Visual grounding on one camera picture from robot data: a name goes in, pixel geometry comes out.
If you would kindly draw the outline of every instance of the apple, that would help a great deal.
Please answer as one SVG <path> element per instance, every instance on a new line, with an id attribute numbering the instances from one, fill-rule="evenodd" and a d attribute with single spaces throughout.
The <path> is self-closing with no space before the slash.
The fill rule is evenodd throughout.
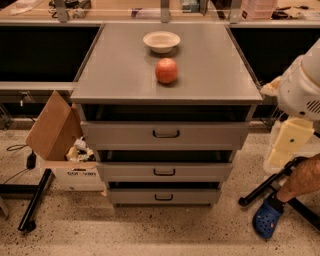
<path id="1" fill-rule="evenodd" d="M 156 65 L 155 74 L 160 83 L 170 84 L 178 77 L 178 65 L 171 58 L 162 58 Z"/>

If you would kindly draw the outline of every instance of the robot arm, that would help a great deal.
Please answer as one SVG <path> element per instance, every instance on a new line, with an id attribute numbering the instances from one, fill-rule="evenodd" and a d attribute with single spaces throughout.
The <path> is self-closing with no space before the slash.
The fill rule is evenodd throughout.
<path id="1" fill-rule="evenodd" d="M 268 158 L 281 167 L 314 134 L 313 121 L 320 120 L 320 39 L 261 92 L 277 96 L 279 109 L 289 115 Z"/>

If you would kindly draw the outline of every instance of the cardboard box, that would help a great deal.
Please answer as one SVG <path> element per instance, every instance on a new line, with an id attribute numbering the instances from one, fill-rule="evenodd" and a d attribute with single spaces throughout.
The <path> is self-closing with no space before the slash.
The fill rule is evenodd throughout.
<path id="1" fill-rule="evenodd" d="M 49 168 L 66 191 L 105 191 L 105 183 L 96 168 L 95 162 L 74 163 L 46 161 Z"/>
<path id="2" fill-rule="evenodd" d="M 95 162 L 74 163 L 65 160 L 76 139 L 83 135 L 75 106 L 54 91 L 31 128 L 26 144 L 39 155 L 45 169 L 51 169 L 65 190 L 103 191 L 104 183 Z"/>

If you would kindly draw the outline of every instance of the speckled floor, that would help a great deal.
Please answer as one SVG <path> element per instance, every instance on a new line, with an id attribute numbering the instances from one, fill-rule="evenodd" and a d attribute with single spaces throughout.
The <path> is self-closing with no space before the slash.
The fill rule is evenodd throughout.
<path id="1" fill-rule="evenodd" d="M 29 148 L 7 152 L 23 144 L 27 130 L 0 131 L 0 182 L 25 168 Z M 251 128 L 235 157 L 234 169 L 223 185 L 219 202 L 209 207 L 117 207 L 98 192 L 65 192 L 56 179 L 46 190 L 36 214 L 37 228 L 17 230 L 27 200 L 4 199 L 10 216 L 0 213 L 0 255 L 320 255 L 320 232 L 286 206 L 273 239 L 259 239 L 251 220 L 262 198 L 242 208 L 247 195 L 270 174 L 263 159 L 270 134 Z M 302 150 L 320 152 L 314 138 Z M 37 184 L 39 169 L 25 172 L 12 183 Z M 320 214 L 320 196 L 301 198 Z"/>

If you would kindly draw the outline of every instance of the cabinet top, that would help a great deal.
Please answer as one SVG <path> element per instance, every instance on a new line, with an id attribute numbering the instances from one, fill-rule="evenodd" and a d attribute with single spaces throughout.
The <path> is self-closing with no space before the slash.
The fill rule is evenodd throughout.
<path id="1" fill-rule="evenodd" d="M 170 31 L 181 42 L 168 54 L 144 45 L 153 31 Z M 158 60 L 170 57 L 178 79 L 157 81 Z M 75 103 L 256 104 L 261 95 L 223 24 L 107 23 L 75 83 Z"/>

